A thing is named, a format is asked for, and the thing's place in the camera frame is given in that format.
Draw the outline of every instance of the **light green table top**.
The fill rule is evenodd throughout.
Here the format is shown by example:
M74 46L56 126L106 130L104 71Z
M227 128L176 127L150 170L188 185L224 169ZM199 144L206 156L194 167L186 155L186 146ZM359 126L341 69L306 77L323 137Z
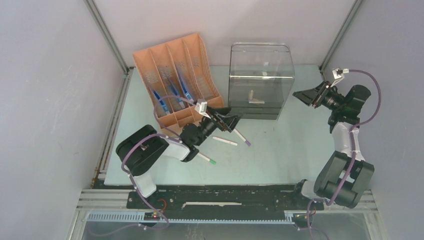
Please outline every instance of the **light green table top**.
M295 65L293 91L316 87L321 75L316 65ZM225 104L228 100L228 66L211 66L210 72ZM308 107L291 94L275 120L241 119L237 129L251 142L247 146L236 133L215 130L199 150L216 161L213 165L196 156L190 162L161 157L149 170L161 185L268 185L291 184L302 179L315 180L334 151L327 125L331 111L323 106ZM150 124L159 130L153 105L135 70L117 128L107 168L106 185L130 185L115 153L118 144ZM222 137L238 143L233 146L212 139Z

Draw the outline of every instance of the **pen holder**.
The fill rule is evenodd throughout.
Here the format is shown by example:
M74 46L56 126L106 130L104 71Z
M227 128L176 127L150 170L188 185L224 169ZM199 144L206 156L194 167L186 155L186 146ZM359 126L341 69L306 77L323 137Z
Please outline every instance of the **pen holder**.
M194 101L205 99L210 107L224 107L212 81L205 44L198 33L133 52L132 56L153 105L158 98L179 95ZM198 123L203 117L194 106L177 98L160 101L156 114L164 126L178 134L184 125ZM161 130L173 137L167 130Z

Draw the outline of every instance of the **cable connector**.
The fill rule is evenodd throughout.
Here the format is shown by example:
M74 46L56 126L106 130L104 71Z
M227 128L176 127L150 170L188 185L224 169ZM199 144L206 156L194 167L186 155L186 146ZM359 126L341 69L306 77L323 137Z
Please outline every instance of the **cable connector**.
M341 80L345 79L345 74L349 73L349 68L340 69L334 68L332 70L332 75L334 77L334 82L331 84L331 88L338 84Z
M196 112L198 112L200 115L203 115L207 118L211 118L207 113L206 113L206 107L208 106L208 102L205 101L204 99L198 99L196 106L194 107L194 110L196 110Z

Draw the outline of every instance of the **transparent container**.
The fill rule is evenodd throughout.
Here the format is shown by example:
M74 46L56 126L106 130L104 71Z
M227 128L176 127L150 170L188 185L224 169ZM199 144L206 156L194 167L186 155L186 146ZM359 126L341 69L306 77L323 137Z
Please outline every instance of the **transparent container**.
M277 120L295 81L284 43L236 42L231 46L228 106L245 119Z

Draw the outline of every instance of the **blue pen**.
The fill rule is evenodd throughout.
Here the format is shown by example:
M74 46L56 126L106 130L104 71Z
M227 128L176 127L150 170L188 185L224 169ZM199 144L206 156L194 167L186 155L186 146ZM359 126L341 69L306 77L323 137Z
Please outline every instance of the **blue pen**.
M155 90L153 90L153 89L150 89L150 90L154 94L154 96L156 97L157 100L161 99L161 96L159 96L159 94ZM165 112L165 114L166 115L170 114L170 111L168 110L168 107L165 104L165 102L163 100L159 100L159 103L162 106L163 111Z
M175 85L173 84L173 82L171 81L171 79L169 77L167 77L167 79L168 79L168 82L170 83L170 85L168 85L168 88L173 92L173 94L175 96L178 96L179 97L180 94L178 94L177 88L175 87ZM181 106L181 108L182 109L185 109L186 106L184 105L184 102L181 99L179 99L179 98L177 98L177 100L178 100L178 103Z
M178 79L179 79L179 83L181 84L181 88L182 88L182 92L184 93L184 96L188 99L188 100L193 100L192 96L190 95L189 91L187 91L186 86L185 86L185 82L183 77L180 74L180 70L178 69L177 66L175 66L176 68L176 74L178 74Z

